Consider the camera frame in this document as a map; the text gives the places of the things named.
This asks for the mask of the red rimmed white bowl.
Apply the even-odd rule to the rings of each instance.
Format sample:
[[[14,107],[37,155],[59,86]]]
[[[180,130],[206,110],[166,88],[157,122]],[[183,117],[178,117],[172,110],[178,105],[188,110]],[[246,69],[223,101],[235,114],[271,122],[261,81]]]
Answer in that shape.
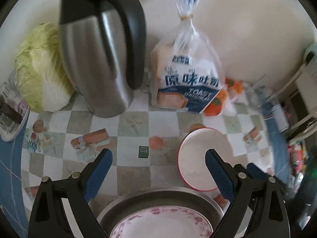
[[[225,134],[213,128],[194,130],[180,145],[178,170],[191,189],[207,192],[217,188],[205,164],[205,154],[209,149],[215,149],[225,162],[230,162],[233,157],[232,146]]]

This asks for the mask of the grey metal round pan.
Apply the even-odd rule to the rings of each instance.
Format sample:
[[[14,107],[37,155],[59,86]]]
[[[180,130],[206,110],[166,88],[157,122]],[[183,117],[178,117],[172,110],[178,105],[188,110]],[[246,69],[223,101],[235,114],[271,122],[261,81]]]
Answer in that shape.
[[[220,223],[224,212],[221,207],[202,192],[186,187],[154,187],[128,193],[106,206],[98,215],[97,221],[110,235],[111,230],[124,217],[141,209],[156,206],[184,206],[205,216],[212,228]]]

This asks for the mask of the orange snack packet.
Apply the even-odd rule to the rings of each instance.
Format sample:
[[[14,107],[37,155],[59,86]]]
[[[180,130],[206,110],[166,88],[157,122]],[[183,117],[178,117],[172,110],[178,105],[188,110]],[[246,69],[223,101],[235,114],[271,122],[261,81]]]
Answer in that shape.
[[[221,89],[213,101],[211,101],[211,103],[205,109],[204,114],[206,116],[218,116],[221,114],[227,98],[227,91],[225,89]]]
[[[244,91],[243,82],[226,78],[227,92],[231,102],[236,101]]]

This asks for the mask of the pink floral plate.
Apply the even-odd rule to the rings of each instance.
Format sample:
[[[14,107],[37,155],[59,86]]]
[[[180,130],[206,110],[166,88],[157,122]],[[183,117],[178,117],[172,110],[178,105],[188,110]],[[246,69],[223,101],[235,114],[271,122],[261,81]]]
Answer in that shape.
[[[200,238],[210,237],[213,228],[201,213],[183,206],[142,209],[120,220],[110,237]]]

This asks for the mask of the white floral tray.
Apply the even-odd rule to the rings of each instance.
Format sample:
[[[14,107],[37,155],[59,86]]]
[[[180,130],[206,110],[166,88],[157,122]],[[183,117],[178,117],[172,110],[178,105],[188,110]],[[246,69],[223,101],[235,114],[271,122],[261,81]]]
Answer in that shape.
[[[29,112],[30,112],[30,109],[27,109],[23,116],[21,124],[17,125],[16,123],[13,123],[9,126],[7,130],[1,127],[1,138],[3,141],[9,142],[14,140],[17,137],[17,135],[20,133],[25,123],[27,122],[27,119],[29,117]]]

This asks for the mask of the checkered printed tablecloth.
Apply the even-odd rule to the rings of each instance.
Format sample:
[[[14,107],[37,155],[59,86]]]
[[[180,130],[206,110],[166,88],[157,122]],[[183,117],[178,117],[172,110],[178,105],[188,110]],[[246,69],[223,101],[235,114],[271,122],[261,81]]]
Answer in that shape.
[[[285,140],[273,118],[248,106],[245,95],[234,105],[235,115],[207,117],[152,106],[149,83],[134,93],[131,106],[113,118],[92,115],[79,95],[58,112],[31,112],[15,140],[1,142],[1,210],[20,237],[27,237],[35,187],[43,176],[63,179],[81,171],[97,151],[76,151],[71,141],[105,129],[105,145],[113,163],[98,195],[91,200],[94,215],[113,200],[147,187],[183,186],[177,152],[184,137],[200,127],[221,132],[232,146],[234,164],[254,162],[287,181],[290,166]]]

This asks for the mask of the toast bread bag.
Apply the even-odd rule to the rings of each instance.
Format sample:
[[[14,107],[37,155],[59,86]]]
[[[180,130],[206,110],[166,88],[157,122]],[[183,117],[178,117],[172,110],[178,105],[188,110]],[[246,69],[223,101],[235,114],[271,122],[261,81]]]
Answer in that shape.
[[[225,86],[225,74],[207,35],[192,13],[200,0],[175,0],[180,23],[151,53],[152,105],[202,113]]]

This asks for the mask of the napa cabbage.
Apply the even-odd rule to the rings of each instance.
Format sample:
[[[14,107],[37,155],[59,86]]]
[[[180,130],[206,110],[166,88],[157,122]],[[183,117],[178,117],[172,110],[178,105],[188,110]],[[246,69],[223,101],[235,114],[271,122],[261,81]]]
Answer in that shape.
[[[63,68],[58,29],[53,23],[29,31],[17,50],[15,70],[19,93],[34,112],[59,111],[74,93]]]

